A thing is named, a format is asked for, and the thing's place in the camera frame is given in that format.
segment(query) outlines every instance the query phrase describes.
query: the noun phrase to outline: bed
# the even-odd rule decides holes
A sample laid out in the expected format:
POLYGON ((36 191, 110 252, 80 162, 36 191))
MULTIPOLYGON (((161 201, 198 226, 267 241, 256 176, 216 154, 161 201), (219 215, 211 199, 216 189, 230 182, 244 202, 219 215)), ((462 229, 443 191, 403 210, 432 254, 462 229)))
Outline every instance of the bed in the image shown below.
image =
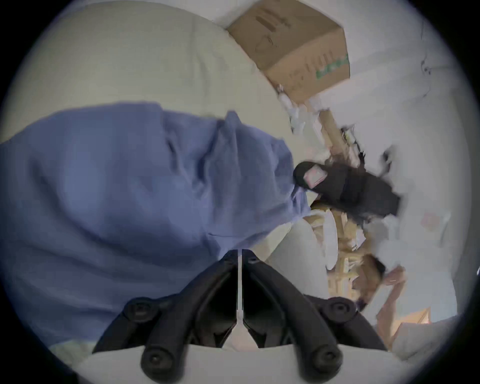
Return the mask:
MULTIPOLYGON (((87 5, 52 23, 12 83, 0 143, 54 112, 119 101, 219 118, 234 110, 243 123, 282 138, 294 165, 306 159, 275 90, 223 28, 143 1, 87 5)), ((315 197, 309 193, 309 203, 315 197)), ((262 260, 290 227, 279 226, 255 246, 262 260)))

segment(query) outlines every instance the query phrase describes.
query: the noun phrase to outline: cardboard box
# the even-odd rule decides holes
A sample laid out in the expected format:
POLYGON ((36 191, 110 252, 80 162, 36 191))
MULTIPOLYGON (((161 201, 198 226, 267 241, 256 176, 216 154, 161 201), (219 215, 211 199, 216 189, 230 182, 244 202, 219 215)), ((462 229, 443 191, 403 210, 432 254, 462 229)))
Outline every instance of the cardboard box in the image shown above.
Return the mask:
POLYGON ((262 0, 228 32, 297 104, 350 77, 343 28, 299 1, 262 0))

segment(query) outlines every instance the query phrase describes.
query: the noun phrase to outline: clutter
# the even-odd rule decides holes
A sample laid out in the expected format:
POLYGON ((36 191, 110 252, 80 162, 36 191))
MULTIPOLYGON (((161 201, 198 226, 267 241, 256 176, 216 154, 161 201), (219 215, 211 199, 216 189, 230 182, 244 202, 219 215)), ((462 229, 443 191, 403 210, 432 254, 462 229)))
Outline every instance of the clutter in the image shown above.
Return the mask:
POLYGON ((228 32, 297 104, 350 78, 343 28, 299 1, 262 0, 228 32))
POLYGON ((282 88, 279 87, 278 100, 285 107, 290 117, 292 133, 303 137, 307 156, 310 159, 324 163, 330 157, 330 151, 326 147, 322 136, 322 126, 318 120, 318 113, 309 111, 304 104, 297 106, 281 90, 282 88))

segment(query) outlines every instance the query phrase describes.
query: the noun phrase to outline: pink label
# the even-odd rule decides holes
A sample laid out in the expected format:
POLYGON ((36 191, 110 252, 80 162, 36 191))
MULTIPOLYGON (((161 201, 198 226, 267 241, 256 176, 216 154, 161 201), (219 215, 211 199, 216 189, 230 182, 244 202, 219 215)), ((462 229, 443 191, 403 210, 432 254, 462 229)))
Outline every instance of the pink label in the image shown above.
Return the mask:
POLYGON ((315 188, 327 177, 328 173, 321 169, 318 165, 314 165, 303 175, 303 179, 309 186, 309 188, 315 188))

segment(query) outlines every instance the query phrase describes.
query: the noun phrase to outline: blue fabric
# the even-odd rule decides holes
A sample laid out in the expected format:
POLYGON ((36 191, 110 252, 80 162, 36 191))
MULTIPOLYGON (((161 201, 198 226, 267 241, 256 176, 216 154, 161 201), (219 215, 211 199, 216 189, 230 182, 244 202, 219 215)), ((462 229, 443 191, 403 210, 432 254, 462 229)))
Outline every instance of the blue fabric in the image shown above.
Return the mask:
POLYGON ((56 113, 0 146, 1 270, 52 345, 179 292, 228 250, 309 211, 282 140, 150 103, 56 113))

